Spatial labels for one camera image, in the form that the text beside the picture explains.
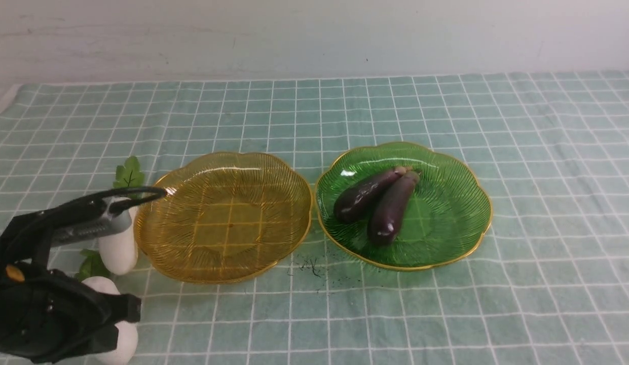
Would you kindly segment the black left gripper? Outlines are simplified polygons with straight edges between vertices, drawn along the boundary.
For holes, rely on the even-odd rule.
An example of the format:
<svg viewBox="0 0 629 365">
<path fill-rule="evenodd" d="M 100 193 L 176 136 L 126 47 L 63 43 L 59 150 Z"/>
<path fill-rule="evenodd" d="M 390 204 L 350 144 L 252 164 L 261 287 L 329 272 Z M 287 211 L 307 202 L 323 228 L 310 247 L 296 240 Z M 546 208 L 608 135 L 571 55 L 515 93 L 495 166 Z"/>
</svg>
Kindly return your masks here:
<svg viewBox="0 0 629 365">
<path fill-rule="evenodd" d="M 50 249 L 125 232 L 129 209 L 167 196 L 161 187 L 124 187 L 13 217 L 0 235 L 0 353 L 32 363 L 114 350 L 120 321 L 137 323 L 141 299 L 99 293 L 48 268 Z"/>
</svg>

